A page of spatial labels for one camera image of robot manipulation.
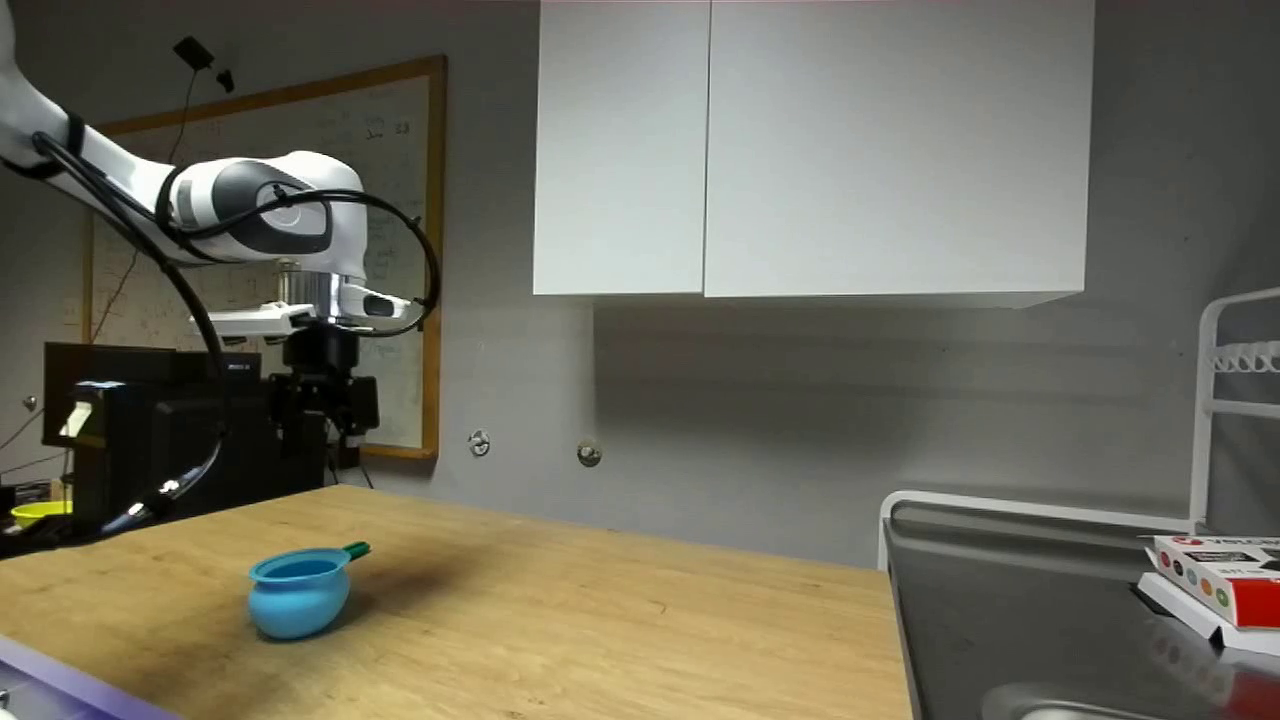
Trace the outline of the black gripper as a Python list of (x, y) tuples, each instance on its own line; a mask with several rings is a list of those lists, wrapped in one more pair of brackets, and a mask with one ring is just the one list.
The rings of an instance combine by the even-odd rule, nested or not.
[(362, 342), (312, 325), (284, 342), (284, 368), (267, 379), (274, 422), (284, 437), (323, 437), (332, 465), (356, 465), (362, 442), (382, 426), (375, 379), (356, 372)]

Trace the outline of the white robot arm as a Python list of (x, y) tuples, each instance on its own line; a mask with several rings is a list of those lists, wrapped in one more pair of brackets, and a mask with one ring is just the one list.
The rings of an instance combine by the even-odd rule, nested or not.
[[(0, 5), (0, 166), (42, 180), (137, 245), (179, 293), (211, 362), (235, 322), (253, 338), (367, 327), (367, 194), (337, 155), (221, 155), (167, 166), (137, 155), (42, 94)], [(301, 293), (261, 312), (207, 312), (179, 263), (284, 263)]]

